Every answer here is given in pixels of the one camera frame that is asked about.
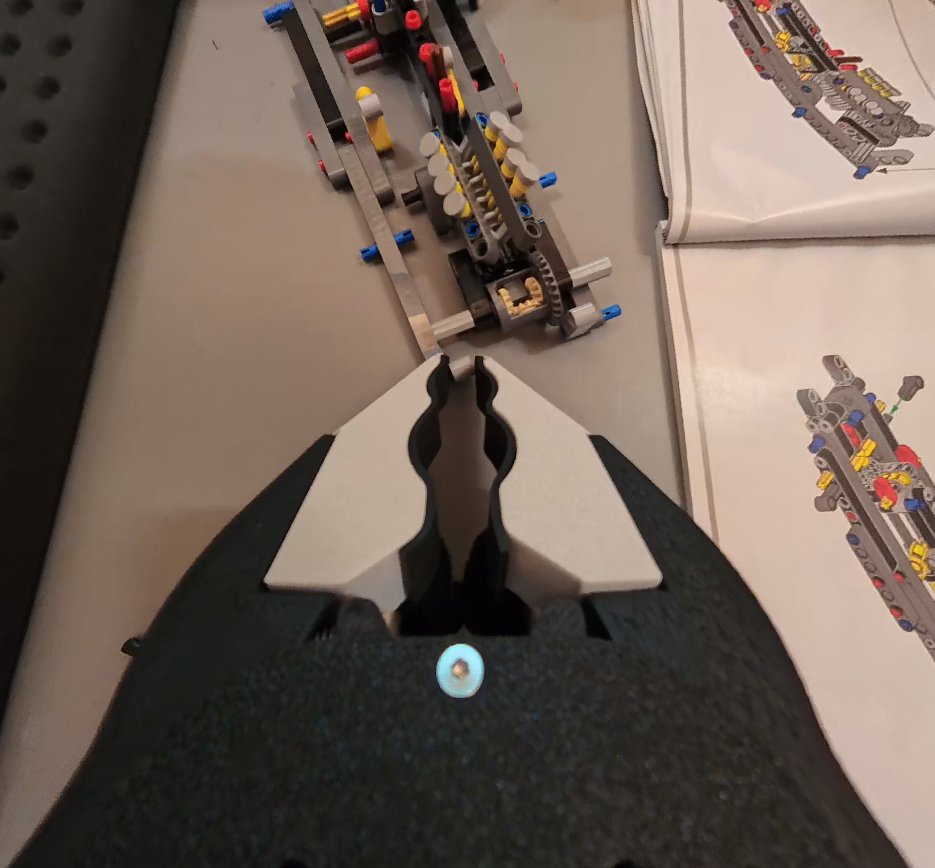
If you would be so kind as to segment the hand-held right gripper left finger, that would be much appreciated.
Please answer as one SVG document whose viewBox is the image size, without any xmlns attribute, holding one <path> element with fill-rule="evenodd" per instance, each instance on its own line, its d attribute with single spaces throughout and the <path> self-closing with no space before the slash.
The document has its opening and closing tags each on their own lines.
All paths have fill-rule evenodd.
<svg viewBox="0 0 935 868">
<path fill-rule="evenodd" d="M 416 630 L 455 630 L 457 598 L 429 468 L 452 381 L 435 355 L 341 426 L 263 579 L 403 609 Z"/>
</svg>

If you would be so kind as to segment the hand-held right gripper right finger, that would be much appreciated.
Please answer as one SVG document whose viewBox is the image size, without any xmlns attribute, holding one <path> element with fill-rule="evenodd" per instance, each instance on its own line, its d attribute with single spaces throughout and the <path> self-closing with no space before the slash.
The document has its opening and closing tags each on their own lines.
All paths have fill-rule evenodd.
<svg viewBox="0 0 935 868">
<path fill-rule="evenodd" d="M 485 529 L 462 581 L 469 630 L 529 630 L 549 604 L 654 589 L 663 580 L 595 437 L 497 361 L 475 360 Z"/>
</svg>

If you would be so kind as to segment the multicoloured lego chassis assembly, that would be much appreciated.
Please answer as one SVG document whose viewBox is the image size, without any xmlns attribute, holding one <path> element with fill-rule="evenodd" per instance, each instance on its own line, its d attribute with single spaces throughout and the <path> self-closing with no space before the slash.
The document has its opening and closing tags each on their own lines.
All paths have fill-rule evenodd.
<svg viewBox="0 0 935 868">
<path fill-rule="evenodd" d="M 430 321 L 440 348 L 473 330 L 529 324 L 574 340 L 619 318 L 620 306 L 602 308 L 592 291 L 611 276 L 610 259 L 578 262 L 545 196 L 555 173 L 523 151 L 518 86 L 479 9 L 468 0 L 346 0 L 317 10 L 353 76 L 371 61 L 408 70 L 427 109 L 413 185 L 395 199 L 424 208 L 449 246 L 465 308 Z"/>
</svg>

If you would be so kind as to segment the grey lego side beam assembly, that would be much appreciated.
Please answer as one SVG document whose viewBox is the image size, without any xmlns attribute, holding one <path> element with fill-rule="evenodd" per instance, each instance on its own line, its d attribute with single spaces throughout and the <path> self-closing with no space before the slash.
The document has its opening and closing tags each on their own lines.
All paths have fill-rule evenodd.
<svg viewBox="0 0 935 868">
<path fill-rule="evenodd" d="M 298 60 L 302 77 L 294 86 L 294 104 L 323 176 L 336 190 L 354 194 L 423 357 L 439 355 L 437 336 L 402 254 L 404 235 L 393 231 L 387 218 L 395 190 L 384 159 L 393 151 L 393 140 L 380 97 L 355 86 L 351 65 L 340 63 L 329 40 L 331 27 L 311 0 L 280 2 L 263 12 L 263 20 L 286 33 Z"/>
</svg>

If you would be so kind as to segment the lego instruction booklet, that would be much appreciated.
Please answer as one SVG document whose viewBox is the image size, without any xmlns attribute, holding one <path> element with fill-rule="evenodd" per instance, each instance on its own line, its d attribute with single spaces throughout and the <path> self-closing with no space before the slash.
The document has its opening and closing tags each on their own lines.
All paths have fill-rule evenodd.
<svg viewBox="0 0 935 868">
<path fill-rule="evenodd" d="M 689 509 L 933 866 L 933 0 L 631 0 Z"/>
</svg>

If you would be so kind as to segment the black perforated panel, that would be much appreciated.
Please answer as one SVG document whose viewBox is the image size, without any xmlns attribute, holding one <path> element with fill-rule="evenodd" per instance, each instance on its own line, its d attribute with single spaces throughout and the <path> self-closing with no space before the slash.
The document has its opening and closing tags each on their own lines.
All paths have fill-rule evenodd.
<svg viewBox="0 0 935 868">
<path fill-rule="evenodd" d="M 1 0 L 1 709 L 181 0 Z"/>
</svg>

